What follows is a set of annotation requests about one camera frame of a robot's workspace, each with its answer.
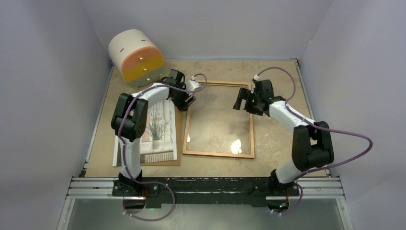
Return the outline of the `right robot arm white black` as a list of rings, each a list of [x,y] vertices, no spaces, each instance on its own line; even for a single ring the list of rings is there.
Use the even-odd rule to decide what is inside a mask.
[[[287,128],[293,135],[291,159],[274,169],[269,176],[269,189],[275,195],[287,190],[302,173],[321,168],[334,160],[331,134],[324,121],[308,120],[289,107],[281,96],[274,95],[270,80],[255,80],[254,88],[240,88],[234,110],[244,109],[253,115],[266,115]]]

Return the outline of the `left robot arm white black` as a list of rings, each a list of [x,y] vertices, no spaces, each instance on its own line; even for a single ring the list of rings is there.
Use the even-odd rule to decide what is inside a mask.
[[[163,100],[171,100],[183,112],[195,101],[193,93],[206,85],[192,76],[190,80],[175,69],[167,77],[156,80],[150,87],[135,93],[122,93],[117,101],[111,127],[119,139],[122,168],[118,176],[120,185],[131,196],[142,192],[140,141],[147,128],[148,109]]]

